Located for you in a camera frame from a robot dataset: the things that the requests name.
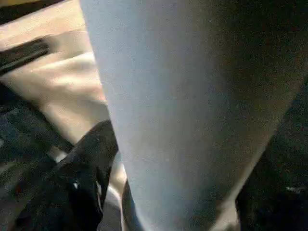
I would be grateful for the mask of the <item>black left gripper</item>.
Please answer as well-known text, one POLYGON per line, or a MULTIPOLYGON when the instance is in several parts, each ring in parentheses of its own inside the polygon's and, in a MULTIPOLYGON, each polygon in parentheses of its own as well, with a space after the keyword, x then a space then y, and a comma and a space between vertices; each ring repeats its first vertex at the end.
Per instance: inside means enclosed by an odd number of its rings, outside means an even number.
POLYGON ((42 56, 51 53, 51 44, 45 38, 38 38, 0 51, 0 75, 3 76, 42 56))

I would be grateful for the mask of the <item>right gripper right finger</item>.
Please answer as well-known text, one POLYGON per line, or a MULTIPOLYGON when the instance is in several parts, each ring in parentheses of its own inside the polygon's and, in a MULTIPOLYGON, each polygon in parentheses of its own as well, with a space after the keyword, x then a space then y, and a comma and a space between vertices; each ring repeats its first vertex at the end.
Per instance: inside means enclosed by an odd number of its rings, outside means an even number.
POLYGON ((306 231, 308 154, 269 143, 235 204, 242 231, 306 231))

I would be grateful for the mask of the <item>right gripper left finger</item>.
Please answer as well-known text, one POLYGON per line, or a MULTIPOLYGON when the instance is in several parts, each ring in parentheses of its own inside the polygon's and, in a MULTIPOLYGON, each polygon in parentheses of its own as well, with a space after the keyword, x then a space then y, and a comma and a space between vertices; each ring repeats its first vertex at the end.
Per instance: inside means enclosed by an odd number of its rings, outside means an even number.
POLYGON ((111 121, 89 130, 15 220, 17 231, 95 231, 118 145, 111 121))

